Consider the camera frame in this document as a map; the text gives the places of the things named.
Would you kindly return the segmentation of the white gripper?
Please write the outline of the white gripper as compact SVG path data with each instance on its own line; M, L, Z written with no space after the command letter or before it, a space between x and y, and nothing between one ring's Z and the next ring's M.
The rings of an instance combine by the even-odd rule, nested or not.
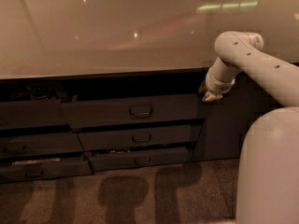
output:
M220 100L222 94L227 93L235 84L235 71L231 68L216 69L211 67L198 89L199 94L205 94L203 102L209 103Z

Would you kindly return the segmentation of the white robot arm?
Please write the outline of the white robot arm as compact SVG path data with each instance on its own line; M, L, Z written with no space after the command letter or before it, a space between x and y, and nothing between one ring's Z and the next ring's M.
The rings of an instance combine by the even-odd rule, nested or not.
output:
M262 52L257 33L224 32L199 92L219 100L246 73L281 104L259 117L244 139L235 224L299 224L299 67Z

